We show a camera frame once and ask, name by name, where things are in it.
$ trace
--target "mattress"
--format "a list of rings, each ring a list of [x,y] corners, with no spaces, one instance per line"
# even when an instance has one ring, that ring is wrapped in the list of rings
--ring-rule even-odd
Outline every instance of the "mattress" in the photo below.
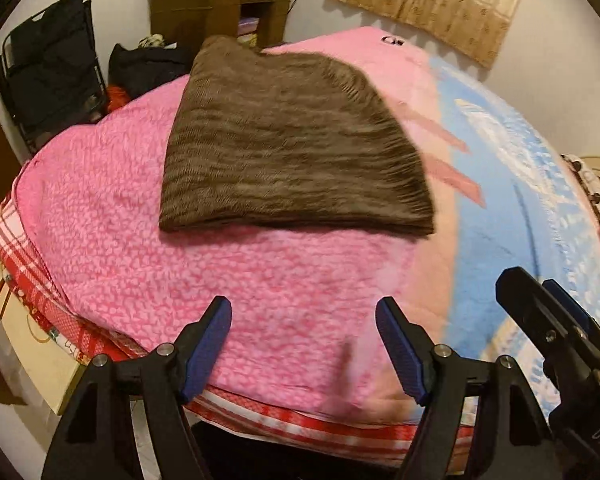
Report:
[[[276,278],[289,280],[287,288],[299,290],[296,273],[328,276],[312,285],[332,308],[317,308],[320,302],[315,298],[304,303],[287,298],[281,304],[272,303],[275,290],[264,274],[254,283],[269,296],[241,296],[240,289],[232,288],[235,280],[231,280],[232,269],[227,266],[222,282],[230,294],[218,292],[234,302],[238,323],[240,316],[247,319],[256,312],[259,316],[248,319],[267,319],[264,326],[269,332],[259,333],[256,326],[246,335],[238,325],[233,345],[228,342],[209,388],[190,409],[236,433],[397,465],[421,413],[400,392],[370,323],[375,302],[384,295],[394,296],[411,322],[424,326],[435,342],[445,342],[461,355],[485,360],[503,353],[513,355],[548,413],[558,402],[557,392],[542,374],[539,353],[497,305],[494,283],[503,269],[525,267],[536,278],[557,280],[600,323],[600,241],[586,198],[559,157],[519,113],[442,60],[429,57],[408,42],[403,46],[387,42],[385,36],[374,28],[360,28],[274,52],[321,52],[366,73],[420,150],[436,205],[436,233],[413,240],[351,232],[244,228],[233,232],[232,251],[249,245],[260,251],[256,256],[270,256],[280,244],[292,251],[289,266],[280,266],[285,275]],[[105,286],[94,274],[82,276],[98,256],[90,248],[93,240],[87,231],[78,231],[82,234],[74,238],[59,235],[75,227],[67,225],[67,219],[75,214],[67,204],[93,194],[91,181],[107,178],[107,164],[112,158],[100,160],[100,150],[111,150],[110,156],[118,153],[122,166],[122,152],[115,150],[123,150],[125,156],[132,153],[132,157],[141,153],[142,158],[135,158],[128,171],[135,172],[136,179],[142,175],[145,182],[159,177],[155,164],[143,164],[149,158],[160,160],[164,156],[164,152],[160,154],[162,140],[142,142],[146,137],[138,135],[160,132],[166,143],[185,83],[181,78],[164,85],[98,125],[75,126],[53,139],[23,168],[0,208],[0,259],[10,286],[75,346],[74,354],[79,351],[88,358],[105,351],[116,359],[142,355],[173,339],[185,318],[196,320],[200,314],[196,309],[206,306],[203,295],[194,295],[200,300],[195,307],[174,307],[183,316],[151,318],[151,312],[132,301],[141,285],[134,289],[124,282],[138,278],[134,274],[139,272],[137,268],[120,272],[117,266],[113,272],[123,281]],[[94,167],[99,173],[90,173]],[[76,174],[84,184],[74,179]],[[135,184],[128,186],[120,186],[115,193],[124,197],[125,204],[137,202],[130,192],[136,189]],[[66,199],[79,191],[80,198]],[[115,219],[118,206],[105,202],[96,201],[91,207],[100,207],[104,218]],[[99,222],[96,210],[90,211],[91,216],[81,218]],[[103,230],[98,235],[98,243],[113,236],[119,226],[110,228],[112,231]],[[188,247],[192,241],[179,243]],[[196,257],[218,254],[218,246],[223,245],[224,239],[197,240]],[[314,245],[333,248],[338,257],[328,259],[324,253],[312,253]],[[189,250],[179,256],[189,258],[193,254]],[[316,255],[327,263],[316,266]],[[171,283],[155,286],[162,287],[169,298],[183,290],[204,290],[206,295],[214,290],[200,277],[195,283],[201,285],[193,285],[186,275],[189,267],[184,267],[178,272],[175,288],[170,288]],[[142,278],[151,280],[152,276],[148,273]],[[218,281],[213,276],[209,280]],[[249,309],[240,311],[245,304]],[[271,316],[272,312],[284,312],[284,316]],[[306,320],[309,314],[318,320],[318,326],[329,326],[330,330],[319,335],[296,330],[306,326],[298,320]],[[296,368],[295,382],[282,372],[288,359],[274,361],[267,353],[273,352],[270,349],[246,343],[254,339],[266,342],[263,336],[272,330],[283,333],[306,352],[295,357],[299,363],[305,359],[312,364]],[[328,337],[334,342],[324,345]],[[346,358],[343,360],[338,352]],[[249,358],[254,380],[241,380],[244,373],[234,373],[244,368],[244,362],[237,360],[243,355]],[[345,386],[332,384],[337,377],[346,379]],[[467,427],[459,434],[458,458],[468,449],[475,409],[475,403],[468,400],[462,418]]]

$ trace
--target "wooden desk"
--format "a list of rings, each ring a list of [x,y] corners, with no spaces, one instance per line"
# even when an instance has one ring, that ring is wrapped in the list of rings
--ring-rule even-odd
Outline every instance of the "wooden desk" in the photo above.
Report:
[[[40,395],[55,413],[61,415],[82,376],[84,366],[66,354],[40,329],[27,308],[13,294],[4,305],[7,291],[8,287],[5,286],[0,294],[0,312],[4,310],[2,325],[5,332]]]
[[[260,19],[258,46],[282,43],[291,0],[149,0],[151,33],[189,47],[195,56],[209,36],[237,36],[241,16]]]

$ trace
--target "red plaid fabric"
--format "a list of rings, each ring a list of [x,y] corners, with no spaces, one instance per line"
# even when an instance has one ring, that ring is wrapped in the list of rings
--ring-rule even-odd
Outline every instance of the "red plaid fabric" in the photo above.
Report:
[[[105,353],[117,361],[146,355],[146,351],[128,337],[101,329],[71,313],[66,296],[54,284],[24,231],[13,199],[17,182],[16,179],[11,194],[0,206],[0,261],[10,289],[25,305],[36,310],[35,319],[41,326],[53,325],[88,358]],[[69,354],[81,361],[76,352]],[[416,425],[409,424],[333,422],[269,406],[212,386],[187,407],[202,420],[241,436],[389,466],[402,462],[417,429]],[[472,433],[473,428],[460,429],[451,471],[462,471]]]

